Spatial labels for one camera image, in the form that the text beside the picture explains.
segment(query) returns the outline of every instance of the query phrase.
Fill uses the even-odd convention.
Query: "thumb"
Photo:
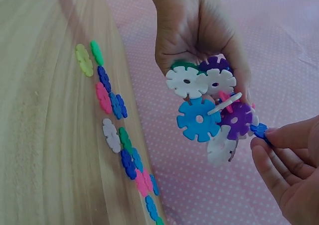
[[[316,116],[278,129],[272,129],[266,132],[266,137],[277,148],[308,148],[310,139],[314,140],[313,137],[316,137],[316,140],[318,140],[319,131],[314,134],[314,129],[317,129],[318,123],[319,116]]]
[[[240,38],[236,32],[221,50],[221,53],[224,54],[226,60],[234,70],[234,76],[236,78],[235,92],[241,92],[243,94],[240,101],[251,105],[248,92],[251,81],[251,71]]]

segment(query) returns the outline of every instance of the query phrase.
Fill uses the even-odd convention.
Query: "center hole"
[[[230,122],[231,122],[232,124],[234,124],[234,123],[236,123],[237,121],[238,121],[238,118],[237,118],[237,117],[234,117],[233,119],[231,119]]]
[[[197,121],[198,123],[203,123],[204,118],[203,118],[201,115],[198,115],[198,116],[196,116],[196,121]]]

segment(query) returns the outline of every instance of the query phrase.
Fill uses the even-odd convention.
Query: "dark blue toy piece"
[[[128,111],[126,110],[126,106],[125,106],[123,98],[119,94],[116,95],[116,98],[119,101],[119,104],[120,104],[120,107],[121,107],[121,110],[122,110],[122,116],[124,118],[127,118],[128,117]]]
[[[135,165],[132,162],[131,155],[126,149],[121,150],[121,161],[122,165],[125,168],[125,172],[127,176],[131,179],[134,180],[136,179],[136,171],[135,171]]]
[[[190,140],[195,140],[197,135],[198,142],[207,142],[210,140],[208,133],[214,137],[220,130],[220,126],[217,125],[221,122],[220,112],[207,114],[215,108],[215,104],[209,100],[204,100],[202,103],[202,98],[197,98],[190,100],[190,103],[191,105],[188,102],[183,102],[178,109],[180,113],[184,114],[176,118],[178,128],[187,127],[183,131],[183,135]],[[201,116],[203,121],[197,122],[197,116]]]
[[[109,93],[109,97],[111,99],[112,109],[116,119],[122,119],[122,110],[117,97],[113,92]]]
[[[132,158],[133,158],[133,163],[135,165],[135,167],[141,171],[141,173],[143,173],[144,168],[143,168],[143,163],[141,160],[141,157],[139,155],[139,152],[137,149],[132,148]]]
[[[263,139],[269,146],[273,146],[271,142],[266,137],[267,126],[265,124],[259,123],[258,126],[250,125],[250,130],[255,134],[256,137]]]
[[[159,215],[158,215],[158,212],[156,210],[156,206],[154,204],[154,201],[150,195],[147,195],[145,197],[145,203],[146,203],[146,208],[149,211],[151,219],[156,221],[158,219]]]
[[[103,86],[108,91],[108,93],[110,93],[112,90],[110,78],[108,74],[106,74],[104,67],[98,66],[98,74],[99,74],[100,82],[103,84]]]
[[[156,196],[158,196],[158,195],[160,195],[160,190],[159,190],[158,184],[156,182],[156,179],[155,179],[153,174],[150,174],[150,177],[151,177],[151,181],[153,183],[153,192]]]

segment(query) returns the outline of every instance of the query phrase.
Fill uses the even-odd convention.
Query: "plastic toy piece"
[[[106,142],[114,153],[120,153],[121,142],[117,134],[115,126],[108,118],[103,119],[103,134],[106,137]]]
[[[188,102],[183,102],[178,111],[184,115],[177,116],[177,125],[180,129],[187,127],[183,131],[183,135],[190,139],[195,140],[197,135],[198,142],[207,142],[211,136],[215,136],[219,132],[219,125],[221,122],[220,112],[208,115],[207,113],[215,108],[215,104],[209,100],[202,98],[190,100],[191,105]],[[197,122],[197,118],[202,118],[202,122]]]
[[[98,82],[95,85],[95,89],[102,110],[104,110],[106,114],[110,114],[112,112],[111,100],[103,84],[101,82]]]
[[[127,176],[131,180],[134,180],[137,176],[135,171],[135,166],[134,166],[134,163],[132,162],[132,158],[129,152],[126,149],[121,150],[121,161],[122,161],[123,167],[125,168],[125,172]]]
[[[152,183],[153,183],[153,192],[156,196],[160,195],[160,190],[159,190],[159,187],[158,187],[158,184],[156,182],[156,179],[154,177],[154,175],[150,174],[150,178],[152,180]]]
[[[229,113],[227,110],[221,112],[223,120],[219,125],[231,126],[227,139],[237,140],[238,134],[244,136],[249,131],[249,124],[253,121],[253,114],[248,104],[234,102],[232,108],[233,113]]]
[[[156,221],[159,216],[158,216],[158,212],[156,210],[156,206],[154,204],[154,201],[150,195],[145,197],[145,203],[146,203],[146,208],[149,211],[151,219]]]
[[[135,148],[132,148],[132,158],[133,158],[135,167],[143,173],[144,171],[143,163],[141,161],[141,157],[139,155],[138,150]]]
[[[272,143],[266,137],[266,130],[268,129],[265,124],[259,123],[258,126],[250,125],[250,129],[254,132],[255,136],[263,139],[269,146],[273,146]]]
[[[142,174],[143,174],[143,177],[145,179],[145,184],[146,184],[148,190],[150,192],[152,192],[153,191],[153,183],[152,183],[152,180],[151,180],[151,177],[150,177],[148,170],[145,169]]]
[[[93,64],[90,59],[90,55],[83,44],[76,45],[75,55],[79,62],[80,68],[82,72],[85,74],[85,76],[92,77],[94,74]]]
[[[128,111],[126,110],[126,106],[125,106],[124,100],[122,99],[121,95],[119,95],[119,94],[116,95],[116,98],[119,101],[119,104],[120,104],[120,107],[121,107],[121,111],[122,111],[122,116],[124,118],[127,118],[128,117]]]
[[[108,74],[106,74],[104,67],[98,66],[98,74],[99,74],[100,82],[103,84],[103,86],[108,91],[108,93],[110,93],[112,90],[110,78]]]
[[[129,134],[124,127],[119,128],[120,141],[123,144],[123,147],[129,152],[130,155],[133,154],[132,143],[129,138]]]
[[[168,88],[174,89],[175,94],[182,98],[186,98],[187,95],[190,99],[200,98],[208,89],[204,79],[206,75],[198,75],[198,70],[192,67],[175,67],[167,72],[166,78]]]
[[[90,44],[91,44],[92,54],[95,58],[96,63],[99,64],[100,66],[103,66],[104,64],[103,55],[101,53],[98,43],[93,40],[91,41]]]
[[[229,125],[223,125],[216,137],[208,142],[207,159],[215,166],[220,166],[229,161],[231,153],[235,151],[236,140],[227,139],[230,129]]]
[[[228,100],[216,105],[216,107],[214,109],[212,109],[211,111],[209,111],[207,114],[214,114],[219,110],[223,110],[223,109],[227,108],[228,106],[231,106],[231,104],[234,103],[235,101],[237,101],[238,99],[240,99],[241,96],[242,96],[241,92],[231,96]]]
[[[113,92],[110,92],[109,96],[112,103],[113,113],[116,116],[116,119],[122,119],[122,109],[117,97],[115,96]]]
[[[236,79],[231,72],[219,69],[210,69],[207,71],[206,83],[208,84],[208,90],[206,94],[211,95],[214,99],[217,99],[219,91],[223,91],[226,94],[232,93],[234,86],[236,86]]]
[[[135,179],[136,187],[139,190],[140,194],[143,196],[143,198],[145,198],[149,193],[148,187],[145,184],[143,174],[140,172],[140,170],[136,169],[135,172],[136,172],[136,179]]]
[[[156,220],[156,225],[164,225],[164,222],[160,217]]]

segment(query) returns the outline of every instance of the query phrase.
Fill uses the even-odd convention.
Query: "wood grain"
[[[0,16],[0,224],[155,224],[102,132],[105,117],[125,126],[150,170],[123,43],[106,1],[0,0]],[[90,52],[91,40],[102,49],[113,91],[126,102],[125,120],[100,109],[96,63],[87,78],[76,61],[76,44]]]

